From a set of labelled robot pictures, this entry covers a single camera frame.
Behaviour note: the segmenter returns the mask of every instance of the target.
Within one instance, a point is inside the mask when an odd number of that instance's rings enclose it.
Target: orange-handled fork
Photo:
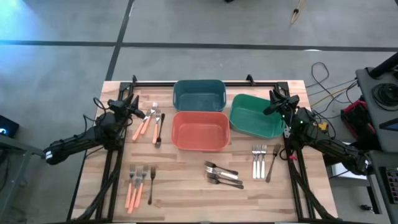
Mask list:
[[[129,188],[127,190],[127,197],[126,197],[126,204],[124,205],[125,208],[129,208],[130,200],[131,200],[131,189],[132,189],[132,178],[134,177],[134,172],[136,171],[136,165],[130,164],[130,181],[129,181]]]
[[[152,144],[156,144],[156,139],[158,135],[158,128],[159,128],[159,121],[160,121],[161,113],[160,109],[156,108],[156,115],[155,115],[155,131],[154,131],[154,138],[152,139]]]
[[[127,210],[128,214],[132,214],[132,212],[134,210],[134,202],[136,201],[137,189],[139,188],[139,184],[141,183],[141,179],[142,179],[142,169],[139,169],[139,170],[137,170],[136,184],[134,186],[134,190],[132,191],[130,204],[129,204],[129,209]]]
[[[157,102],[153,102],[152,108],[150,109],[150,115],[149,115],[147,121],[145,122],[144,127],[142,127],[142,129],[141,129],[141,134],[145,134],[145,132],[147,131],[147,128],[148,128],[148,125],[150,122],[150,118],[151,118],[152,114],[155,113],[156,108],[157,108]]]
[[[138,138],[138,135],[141,132],[142,127],[145,125],[146,122],[149,122],[149,118],[150,118],[150,109],[147,111],[147,113],[145,114],[145,118],[142,120],[142,123],[137,128],[137,131],[132,136],[133,141],[135,141]]]
[[[145,180],[145,177],[148,174],[148,170],[149,170],[149,166],[148,165],[144,165],[144,171],[142,172],[141,185],[139,186],[139,190],[138,190],[138,193],[137,193],[137,199],[136,199],[136,202],[134,204],[134,208],[138,208],[139,203],[141,202],[142,189],[144,188],[144,180]]]

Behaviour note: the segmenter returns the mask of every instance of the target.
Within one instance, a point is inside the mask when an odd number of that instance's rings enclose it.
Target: red bin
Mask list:
[[[172,142],[179,149],[220,151],[229,143],[229,120],[219,112],[181,111],[174,116]]]

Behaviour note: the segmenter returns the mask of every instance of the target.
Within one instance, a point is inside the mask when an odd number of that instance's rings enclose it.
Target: metal cutlery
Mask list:
[[[261,167],[260,167],[260,154],[261,154],[261,145],[257,145],[256,146],[256,156],[257,156],[257,160],[256,160],[256,177],[257,179],[261,178]]]
[[[277,144],[274,148],[274,152],[272,153],[274,158],[272,159],[272,163],[271,163],[271,166],[270,166],[268,174],[267,174],[267,178],[266,178],[267,183],[269,183],[271,181],[272,167],[274,166],[275,158],[278,156],[279,149],[280,149],[280,144]]]
[[[131,189],[132,189],[132,178],[134,177],[134,172],[136,171],[136,165],[130,164],[130,181],[129,187],[127,190],[127,197],[126,197],[126,204],[124,205],[125,208],[129,208],[130,200],[131,200]]]
[[[267,154],[267,145],[261,146],[261,178],[266,178],[266,154]]]
[[[235,183],[235,184],[240,184],[240,185],[243,184],[243,181],[242,181],[242,180],[231,180],[231,179],[227,179],[227,178],[224,178],[224,177],[220,177],[220,176],[217,175],[217,174],[207,173],[206,176],[207,176],[207,178],[211,178],[211,179],[216,179],[216,180],[222,179],[222,180],[231,181],[232,183]]]
[[[225,168],[219,167],[216,164],[214,164],[212,162],[209,162],[209,161],[205,161],[205,166],[211,167],[211,168],[219,168],[219,169],[225,170],[226,172],[229,172],[229,173],[234,174],[234,175],[238,175],[239,174],[235,170],[229,170],[229,169],[225,169]]]
[[[148,200],[148,205],[152,205],[152,187],[154,184],[154,179],[156,176],[156,167],[151,167],[150,168],[150,196]]]
[[[229,186],[236,187],[236,188],[239,188],[239,189],[243,189],[243,185],[227,184],[227,183],[221,182],[221,181],[216,180],[216,179],[211,179],[211,178],[207,178],[207,182],[209,182],[211,184],[225,184],[225,185],[229,185]]]
[[[147,113],[145,114],[145,118],[142,120],[142,123],[138,126],[137,131],[132,136],[133,141],[135,141],[138,138],[138,135],[141,132],[142,127],[148,121],[149,118],[150,118],[150,109],[147,111]]]
[[[253,179],[256,179],[257,178],[257,160],[258,160],[257,145],[253,145],[253,147],[251,148],[251,153],[253,154],[253,172],[252,172],[252,177],[253,177]]]
[[[158,133],[158,127],[159,127],[160,117],[161,117],[160,109],[159,109],[159,108],[156,108],[156,114],[155,114],[155,131],[154,131],[154,138],[152,139],[152,144],[156,144],[156,139],[157,139],[157,133]]]
[[[141,202],[142,189],[144,188],[144,180],[145,180],[145,177],[148,174],[148,168],[149,168],[148,165],[144,165],[144,168],[143,168],[143,171],[142,171],[142,180],[141,180],[141,183],[139,185],[139,190],[138,190],[138,193],[137,193],[137,199],[134,202],[134,208],[138,208],[139,203]]]
[[[160,122],[159,136],[157,137],[156,144],[155,144],[155,148],[157,148],[157,149],[160,148],[160,144],[162,144],[162,138],[160,137],[160,134],[162,132],[163,121],[164,121],[165,117],[166,117],[166,114],[162,113],[162,118],[161,118],[162,121]]]
[[[208,172],[208,173],[223,175],[225,177],[229,177],[229,178],[234,179],[234,180],[238,179],[238,176],[236,176],[234,174],[230,174],[230,173],[222,172],[222,171],[217,171],[217,170],[214,170],[214,168],[207,167],[207,166],[205,168],[206,168],[206,172]]]
[[[155,113],[156,108],[157,108],[157,102],[153,102],[152,108],[150,109],[150,115],[148,116],[148,118],[144,124],[144,127],[142,127],[142,129],[141,129],[141,134],[145,134],[145,132],[147,131],[147,128],[148,128],[148,125],[150,122],[150,118],[152,117],[152,114]]]
[[[137,175],[136,175],[136,184],[134,186],[134,190],[133,190],[132,195],[131,195],[129,209],[127,210],[128,214],[131,214],[133,212],[133,210],[134,210],[134,203],[135,203],[135,200],[136,200],[137,189],[139,188],[139,185],[141,183],[141,179],[142,179],[142,169],[138,169],[137,170]]]

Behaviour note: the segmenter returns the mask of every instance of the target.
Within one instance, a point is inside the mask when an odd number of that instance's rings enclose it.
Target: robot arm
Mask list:
[[[289,141],[293,149],[311,146],[314,149],[336,158],[352,173],[367,175],[366,156],[356,148],[322,133],[315,119],[316,114],[306,108],[298,108],[299,96],[282,96],[270,91],[271,105],[264,110],[265,115],[278,112],[290,128]]]
[[[133,94],[125,100],[109,100],[108,106],[113,113],[106,112],[97,117],[95,126],[81,134],[51,143],[44,150],[46,162],[55,165],[72,154],[100,145],[107,150],[117,150],[122,147],[121,133],[126,128],[127,121],[131,119],[131,115],[134,114],[141,119],[145,117],[145,114],[138,109],[139,96],[131,103],[132,97]]]

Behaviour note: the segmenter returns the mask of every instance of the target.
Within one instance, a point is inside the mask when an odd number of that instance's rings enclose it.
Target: yellow cable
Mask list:
[[[322,102],[323,100],[327,99],[329,96],[333,96],[334,94],[341,93],[342,91],[347,90],[348,88],[349,88],[349,87],[344,88],[344,89],[339,90],[339,91],[336,91],[336,92],[334,92],[334,93],[330,93],[329,95],[325,96],[325,97],[322,98],[321,100],[319,100],[319,101],[317,101],[316,103],[312,104],[311,107],[313,107],[313,106],[317,105],[318,103]]]

